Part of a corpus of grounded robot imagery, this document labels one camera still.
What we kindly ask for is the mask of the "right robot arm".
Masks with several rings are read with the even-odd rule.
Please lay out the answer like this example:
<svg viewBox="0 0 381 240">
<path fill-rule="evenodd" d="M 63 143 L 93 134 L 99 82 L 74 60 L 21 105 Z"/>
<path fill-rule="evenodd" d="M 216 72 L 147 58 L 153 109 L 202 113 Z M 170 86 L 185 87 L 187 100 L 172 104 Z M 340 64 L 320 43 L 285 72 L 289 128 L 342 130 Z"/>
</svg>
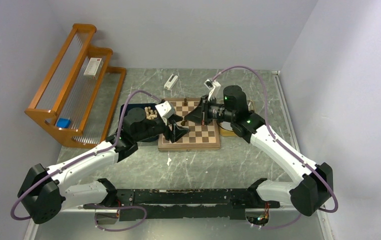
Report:
<svg viewBox="0 0 381 240">
<path fill-rule="evenodd" d="M 229 123 L 235 135 L 262 150 L 285 170 L 290 182 L 262 180 L 255 185 L 248 194 L 252 206 L 261 207 L 267 201 L 287 203 L 309 217 L 323 210 L 324 203 L 333 197 L 332 167 L 325 162 L 317 164 L 285 142 L 263 117 L 249 110 L 247 95 L 240 86 L 227 86 L 222 103 L 209 95 L 202 96 L 184 119 L 201 125 Z"/>
</svg>

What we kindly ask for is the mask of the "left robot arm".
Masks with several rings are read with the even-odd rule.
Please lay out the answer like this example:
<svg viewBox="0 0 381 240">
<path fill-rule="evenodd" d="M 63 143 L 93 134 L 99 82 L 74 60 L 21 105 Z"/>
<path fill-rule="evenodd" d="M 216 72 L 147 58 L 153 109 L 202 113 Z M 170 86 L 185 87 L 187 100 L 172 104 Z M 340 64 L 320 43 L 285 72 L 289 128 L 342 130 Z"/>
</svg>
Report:
<svg viewBox="0 0 381 240">
<path fill-rule="evenodd" d="M 32 166 L 15 202 L 15 206 L 22 204 L 28 212 L 25 219 L 43 224 L 60 211 L 75 206 L 97 204 L 104 208 L 116 207 L 118 191 L 109 180 L 100 178 L 87 184 L 78 184 L 78 181 L 97 169 L 128 158 L 138 150 L 138 142 L 163 135 L 175 143 L 189 133 L 188 128 L 180 125 L 183 117 L 177 115 L 168 102 L 156 107 L 155 119 L 148 119 L 141 107 L 122 108 L 122 125 L 91 150 L 49 167 L 40 163 Z"/>
</svg>

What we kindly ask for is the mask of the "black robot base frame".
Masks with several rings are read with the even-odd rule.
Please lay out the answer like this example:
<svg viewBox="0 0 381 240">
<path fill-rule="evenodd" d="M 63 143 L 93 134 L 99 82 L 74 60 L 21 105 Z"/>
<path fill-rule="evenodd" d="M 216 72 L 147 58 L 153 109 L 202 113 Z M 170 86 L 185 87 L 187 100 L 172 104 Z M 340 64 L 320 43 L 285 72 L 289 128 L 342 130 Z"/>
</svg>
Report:
<svg viewBox="0 0 381 240">
<path fill-rule="evenodd" d="M 250 209 L 278 209 L 278 201 L 263 201 L 249 188 L 211 189 L 118 189 L 100 203 L 109 208 L 138 206 L 146 209 L 120 211 L 121 221 L 182 218 L 246 220 Z"/>
</svg>

